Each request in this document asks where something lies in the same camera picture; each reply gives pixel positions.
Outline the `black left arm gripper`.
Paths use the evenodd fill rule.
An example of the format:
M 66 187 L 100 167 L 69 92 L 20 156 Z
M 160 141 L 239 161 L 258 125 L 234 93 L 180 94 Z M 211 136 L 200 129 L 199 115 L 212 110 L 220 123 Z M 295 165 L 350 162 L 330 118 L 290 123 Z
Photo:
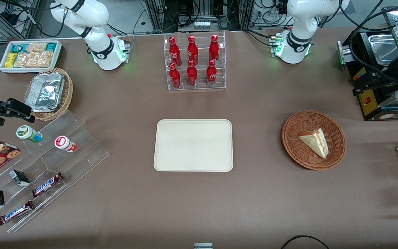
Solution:
M 358 96 L 365 91 L 380 89 L 389 86 L 398 86 L 398 66 L 389 65 L 385 70 L 379 67 L 368 66 L 368 73 L 354 77 L 353 95 Z

